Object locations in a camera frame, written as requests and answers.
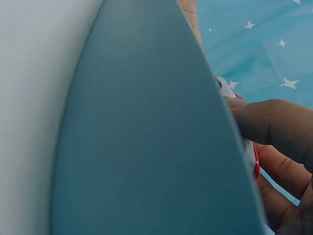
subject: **fingernail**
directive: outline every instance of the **fingernail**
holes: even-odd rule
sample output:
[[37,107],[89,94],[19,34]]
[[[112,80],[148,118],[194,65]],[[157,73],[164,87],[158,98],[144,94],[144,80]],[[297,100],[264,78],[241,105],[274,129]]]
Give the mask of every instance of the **fingernail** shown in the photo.
[[243,108],[249,104],[249,102],[243,99],[228,98],[226,101],[228,102],[228,105],[231,109]]

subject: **teal panel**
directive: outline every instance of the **teal panel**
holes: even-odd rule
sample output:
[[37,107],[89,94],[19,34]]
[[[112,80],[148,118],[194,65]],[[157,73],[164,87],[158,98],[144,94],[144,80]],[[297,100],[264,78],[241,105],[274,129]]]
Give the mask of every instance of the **teal panel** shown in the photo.
[[74,78],[53,235],[261,235],[238,131],[175,1],[106,0]]

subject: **red object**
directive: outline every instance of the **red object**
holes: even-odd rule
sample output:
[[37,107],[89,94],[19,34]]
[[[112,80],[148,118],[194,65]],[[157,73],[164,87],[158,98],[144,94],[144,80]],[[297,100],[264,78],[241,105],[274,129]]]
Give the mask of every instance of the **red object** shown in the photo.
[[[235,93],[235,96],[238,98],[238,99],[242,99],[239,95],[237,95]],[[254,173],[254,177],[257,179],[260,175],[260,162],[259,162],[259,155],[258,155],[258,152],[256,151],[256,147],[255,147],[255,144],[253,143],[253,150],[254,150],[254,158],[255,158],[255,166],[254,166],[254,170],[253,170],[253,173]]]

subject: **red and white package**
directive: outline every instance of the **red and white package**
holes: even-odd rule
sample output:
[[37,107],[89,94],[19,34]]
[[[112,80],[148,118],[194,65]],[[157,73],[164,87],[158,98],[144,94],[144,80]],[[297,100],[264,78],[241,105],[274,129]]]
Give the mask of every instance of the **red and white package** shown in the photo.
[[[236,93],[233,92],[233,90],[229,87],[229,85],[227,84],[224,78],[217,76],[216,79],[221,89],[222,96],[224,96],[225,98],[230,97],[230,98],[242,99],[240,96],[238,96]],[[255,145],[252,141],[243,138],[243,147],[244,147],[244,157],[246,159],[246,162],[251,167],[251,170],[253,171],[255,178],[258,178],[260,174],[260,164],[259,164],[259,157],[255,148]]]

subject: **finger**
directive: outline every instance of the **finger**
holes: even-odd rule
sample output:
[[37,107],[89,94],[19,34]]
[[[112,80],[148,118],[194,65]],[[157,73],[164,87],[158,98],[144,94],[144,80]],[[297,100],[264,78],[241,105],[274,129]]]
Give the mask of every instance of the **finger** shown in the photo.
[[276,190],[264,176],[260,175],[257,183],[266,212],[268,226],[275,232],[296,206]]
[[246,103],[228,99],[242,135],[271,144],[313,172],[313,111],[285,100]]
[[185,16],[188,20],[190,20],[189,12],[190,12],[190,0],[178,0],[178,3],[181,9],[184,11]]
[[198,14],[197,14],[197,0],[190,0],[190,23],[194,29],[194,33],[198,42],[201,44],[201,36],[198,23]]
[[272,145],[256,144],[255,146],[263,170],[292,196],[301,199],[311,183],[312,175],[302,164],[281,154]]

